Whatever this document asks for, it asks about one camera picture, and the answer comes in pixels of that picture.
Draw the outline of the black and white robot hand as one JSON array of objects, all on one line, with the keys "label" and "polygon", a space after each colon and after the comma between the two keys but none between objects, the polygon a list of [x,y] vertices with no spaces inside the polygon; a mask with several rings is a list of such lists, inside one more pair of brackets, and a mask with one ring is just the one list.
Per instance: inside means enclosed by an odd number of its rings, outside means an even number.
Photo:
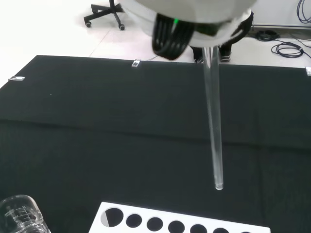
[{"label": "black and white robot hand", "polygon": [[154,54],[175,60],[187,46],[220,46],[239,37],[254,0],[121,0],[125,13],[152,38]]}]

